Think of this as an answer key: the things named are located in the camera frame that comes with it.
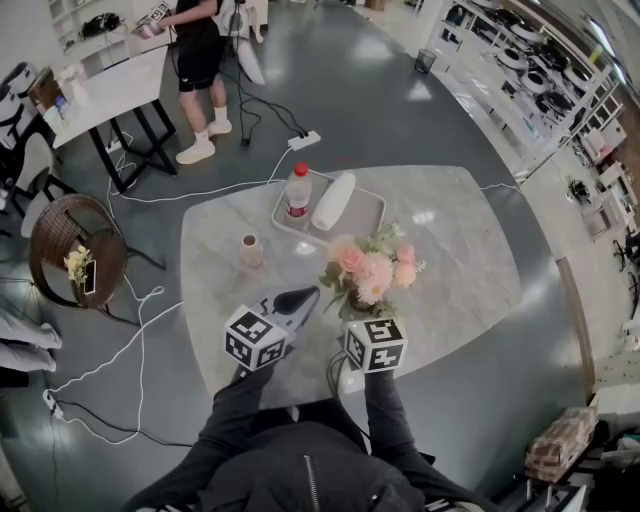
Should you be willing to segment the person's black trousers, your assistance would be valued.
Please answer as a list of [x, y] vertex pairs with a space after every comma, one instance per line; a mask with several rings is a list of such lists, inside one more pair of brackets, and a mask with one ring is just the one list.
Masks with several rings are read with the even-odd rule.
[[261, 410], [253, 420], [250, 435], [255, 436], [269, 429], [314, 422], [340, 432], [365, 453], [368, 452], [364, 436], [336, 398], [293, 406]]

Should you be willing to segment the black and white machine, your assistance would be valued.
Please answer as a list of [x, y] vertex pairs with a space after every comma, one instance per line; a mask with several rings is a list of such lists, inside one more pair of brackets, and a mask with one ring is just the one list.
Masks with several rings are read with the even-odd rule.
[[35, 69], [30, 63], [19, 62], [0, 80], [0, 145], [13, 149], [38, 114], [29, 97], [35, 83]]

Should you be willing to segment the brown wicker chair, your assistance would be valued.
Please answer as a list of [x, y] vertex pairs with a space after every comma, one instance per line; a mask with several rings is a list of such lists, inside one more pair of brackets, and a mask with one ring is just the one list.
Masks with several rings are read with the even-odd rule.
[[[85, 247], [97, 263], [95, 291], [85, 294], [81, 285], [70, 284], [73, 297], [59, 295], [48, 282], [46, 271], [67, 269], [65, 260]], [[109, 211], [97, 199], [84, 194], [66, 194], [50, 202], [37, 217], [29, 242], [28, 265], [35, 288], [56, 306], [73, 310], [94, 310], [132, 326], [140, 323], [111, 313], [109, 305], [124, 283], [129, 260], [140, 257], [164, 271], [166, 266], [129, 246]]]

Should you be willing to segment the person's black jacket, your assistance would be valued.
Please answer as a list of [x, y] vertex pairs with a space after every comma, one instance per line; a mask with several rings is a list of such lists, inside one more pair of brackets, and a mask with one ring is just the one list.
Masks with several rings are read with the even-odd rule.
[[412, 443], [368, 455], [314, 422], [248, 438], [244, 426], [210, 421], [185, 459], [122, 512], [428, 512], [436, 505], [500, 512], [436, 471]]

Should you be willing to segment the white shelving rack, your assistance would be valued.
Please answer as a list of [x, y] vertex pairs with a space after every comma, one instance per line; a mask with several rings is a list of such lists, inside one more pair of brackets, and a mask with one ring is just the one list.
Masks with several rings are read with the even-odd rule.
[[620, 74], [596, 65], [519, 0], [444, 0], [430, 47], [437, 78], [517, 182], [572, 146], [597, 165], [626, 138]]

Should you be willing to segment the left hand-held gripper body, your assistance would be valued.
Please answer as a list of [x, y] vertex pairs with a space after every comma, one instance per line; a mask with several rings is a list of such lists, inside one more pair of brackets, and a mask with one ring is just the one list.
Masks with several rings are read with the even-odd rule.
[[296, 337], [299, 310], [270, 298], [241, 305], [224, 324], [225, 353], [249, 371], [278, 362]]

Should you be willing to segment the large white power strip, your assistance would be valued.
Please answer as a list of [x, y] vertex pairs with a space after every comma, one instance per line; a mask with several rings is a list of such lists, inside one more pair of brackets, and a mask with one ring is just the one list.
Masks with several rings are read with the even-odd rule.
[[292, 151], [299, 151], [320, 141], [321, 136], [315, 130], [311, 130], [308, 133], [289, 139], [287, 145]]

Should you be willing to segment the person's right forearm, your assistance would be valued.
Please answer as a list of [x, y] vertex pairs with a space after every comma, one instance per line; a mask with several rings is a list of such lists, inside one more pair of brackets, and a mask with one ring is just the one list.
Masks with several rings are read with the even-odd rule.
[[374, 456], [393, 463], [415, 450], [415, 440], [392, 371], [365, 375], [365, 402]]

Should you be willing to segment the brown cardboard box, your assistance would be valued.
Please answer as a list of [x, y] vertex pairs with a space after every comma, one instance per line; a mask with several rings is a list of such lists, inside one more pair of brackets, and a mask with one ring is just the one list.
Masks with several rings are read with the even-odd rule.
[[56, 106], [56, 99], [63, 97], [58, 82], [51, 68], [43, 69], [28, 90], [28, 97], [40, 114]]

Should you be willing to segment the grey upholstered chair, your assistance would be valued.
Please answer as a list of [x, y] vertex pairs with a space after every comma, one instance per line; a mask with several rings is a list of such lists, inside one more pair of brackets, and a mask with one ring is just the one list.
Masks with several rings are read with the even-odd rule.
[[34, 133], [26, 140], [22, 169], [9, 195], [21, 218], [21, 236], [29, 239], [44, 209], [69, 193], [75, 190], [60, 179], [52, 149], [43, 135]]

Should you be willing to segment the person's left forearm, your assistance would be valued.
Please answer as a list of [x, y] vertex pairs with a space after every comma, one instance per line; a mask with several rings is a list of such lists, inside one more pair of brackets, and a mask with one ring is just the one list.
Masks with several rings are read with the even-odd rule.
[[244, 449], [259, 412], [263, 389], [273, 373], [273, 366], [255, 371], [238, 366], [230, 383], [214, 395], [212, 412], [198, 441], [228, 453]]

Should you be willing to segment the grey marble table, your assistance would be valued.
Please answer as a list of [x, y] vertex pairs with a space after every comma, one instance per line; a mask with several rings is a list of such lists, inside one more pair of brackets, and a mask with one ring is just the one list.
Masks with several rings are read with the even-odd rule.
[[[374, 190], [426, 268], [390, 298], [408, 332], [401, 374], [463, 347], [504, 318], [521, 299], [520, 279], [504, 232], [483, 192], [461, 167], [374, 167]], [[241, 305], [276, 288], [315, 285], [324, 246], [276, 228], [271, 214], [280, 183], [245, 189], [189, 208], [183, 218], [180, 276], [184, 313], [210, 393], [226, 386], [236, 361], [224, 351], [224, 324]], [[241, 240], [263, 247], [259, 267], [241, 258]]]

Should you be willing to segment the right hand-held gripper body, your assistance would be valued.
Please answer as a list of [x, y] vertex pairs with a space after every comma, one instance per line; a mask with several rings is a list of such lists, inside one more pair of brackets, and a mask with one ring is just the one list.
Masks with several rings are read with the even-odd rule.
[[344, 327], [344, 351], [354, 369], [377, 373], [402, 365], [408, 338], [400, 318], [350, 321]]

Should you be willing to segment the white rectangular tray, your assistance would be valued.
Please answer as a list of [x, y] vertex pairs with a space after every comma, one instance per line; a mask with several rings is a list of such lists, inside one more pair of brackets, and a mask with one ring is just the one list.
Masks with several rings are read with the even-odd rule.
[[314, 227], [311, 217], [326, 191], [345, 171], [323, 174], [310, 170], [312, 189], [307, 214], [299, 219], [288, 215], [286, 194], [281, 192], [271, 214], [272, 224], [284, 232], [325, 247], [339, 235], [352, 235], [356, 238], [373, 236], [382, 226], [386, 201], [374, 190], [376, 181], [370, 180], [371, 171], [373, 168], [346, 171], [355, 178], [354, 190], [340, 218], [328, 231]]

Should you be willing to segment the white oval dish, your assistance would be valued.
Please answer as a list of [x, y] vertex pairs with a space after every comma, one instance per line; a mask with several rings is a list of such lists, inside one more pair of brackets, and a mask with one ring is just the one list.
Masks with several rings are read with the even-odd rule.
[[329, 231], [336, 225], [350, 201], [355, 183], [352, 173], [343, 173], [329, 185], [311, 217], [316, 229]]

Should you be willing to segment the taped cardboard box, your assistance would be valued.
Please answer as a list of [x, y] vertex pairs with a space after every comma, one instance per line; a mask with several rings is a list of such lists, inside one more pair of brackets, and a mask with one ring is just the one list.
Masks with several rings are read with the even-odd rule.
[[593, 407], [571, 407], [528, 445], [525, 475], [557, 483], [590, 444], [598, 421]]

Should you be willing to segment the white table with black legs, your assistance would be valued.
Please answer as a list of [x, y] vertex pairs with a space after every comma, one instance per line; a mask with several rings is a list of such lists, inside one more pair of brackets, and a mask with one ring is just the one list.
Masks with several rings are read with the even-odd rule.
[[[62, 130], [54, 139], [53, 147], [60, 148], [87, 133], [120, 193], [126, 192], [147, 168], [171, 176], [177, 174], [164, 149], [164, 144], [176, 134], [176, 129], [160, 101], [167, 51], [165, 46], [158, 47], [89, 78], [83, 84], [88, 94], [87, 102], [71, 107], [70, 117], [63, 121]], [[125, 140], [118, 118], [127, 113], [133, 114], [140, 124], [150, 142], [148, 149], [137, 149]], [[140, 159], [126, 178], [119, 176], [101, 139], [99, 126], [104, 123], [111, 125], [121, 148]]]

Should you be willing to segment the clear bottle with red cap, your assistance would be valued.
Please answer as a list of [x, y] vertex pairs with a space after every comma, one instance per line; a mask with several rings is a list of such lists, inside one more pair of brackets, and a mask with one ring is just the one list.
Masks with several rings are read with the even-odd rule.
[[286, 213], [292, 218], [301, 218], [307, 214], [312, 193], [312, 178], [309, 167], [298, 162], [285, 186]]

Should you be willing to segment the black bag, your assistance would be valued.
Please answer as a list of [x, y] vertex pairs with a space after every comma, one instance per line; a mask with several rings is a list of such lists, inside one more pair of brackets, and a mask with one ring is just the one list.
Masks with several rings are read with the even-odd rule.
[[89, 39], [111, 32], [122, 24], [122, 18], [115, 13], [103, 13], [83, 23], [79, 35]]

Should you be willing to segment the yellow flower bunch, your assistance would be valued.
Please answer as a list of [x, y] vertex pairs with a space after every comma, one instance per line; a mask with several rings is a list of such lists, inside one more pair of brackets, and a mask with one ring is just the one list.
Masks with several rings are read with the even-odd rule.
[[83, 285], [87, 278], [87, 267], [92, 260], [91, 251], [83, 245], [78, 245], [63, 259], [68, 278], [77, 285]]

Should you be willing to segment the white wall bookshelf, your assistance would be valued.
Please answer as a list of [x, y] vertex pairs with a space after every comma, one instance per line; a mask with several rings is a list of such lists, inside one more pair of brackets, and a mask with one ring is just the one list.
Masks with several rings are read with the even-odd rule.
[[[130, 0], [47, 0], [53, 30], [54, 71], [79, 64], [87, 77], [96, 75], [140, 53], [129, 33], [133, 21]], [[118, 24], [98, 35], [83, 35], [83, 27], [96, 17], [113, 14]]]

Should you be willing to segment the pink ribbed vase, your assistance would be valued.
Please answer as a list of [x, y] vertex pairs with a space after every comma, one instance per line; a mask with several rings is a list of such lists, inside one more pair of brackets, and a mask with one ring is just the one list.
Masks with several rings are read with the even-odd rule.
[[264, 261], [263, 247], [253, 234], [245, 235], [241, 240], [240, 255], [249, 266], [259, 267]]

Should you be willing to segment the pink flowers bouquet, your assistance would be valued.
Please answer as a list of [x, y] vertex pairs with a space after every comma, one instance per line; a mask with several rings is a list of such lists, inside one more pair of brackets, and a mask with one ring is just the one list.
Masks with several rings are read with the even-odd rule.
[[410, 288], [426, 268], [395, 222], [368, 238], [336, 237], [328, 248], [320, 283], [332, 291], [328, 304], [343, 321], [391, 317], [397, 308], [390, 293]]

